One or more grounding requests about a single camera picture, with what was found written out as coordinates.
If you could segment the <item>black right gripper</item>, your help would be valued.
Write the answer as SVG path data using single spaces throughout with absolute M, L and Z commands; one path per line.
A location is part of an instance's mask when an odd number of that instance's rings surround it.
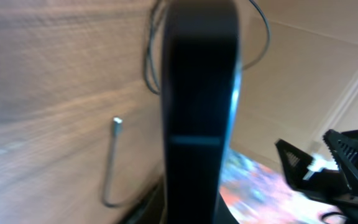
M 275 143 L 287 184 L 308 199 L 334 205 L 347 218 L 358 223 L 358 129 L 338 132 L 330 129 L 323 135 L 337 170 L 313 172 L 308 166 L 313 157 L 289 142 Z

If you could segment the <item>blue Galaxy smartphone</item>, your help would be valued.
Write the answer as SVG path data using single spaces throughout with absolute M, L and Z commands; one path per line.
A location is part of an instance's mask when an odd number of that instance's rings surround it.
M 161 109 L 168 223 L 214 223 L 241 85 L 233 1 L 173 1 L 163 32 Z

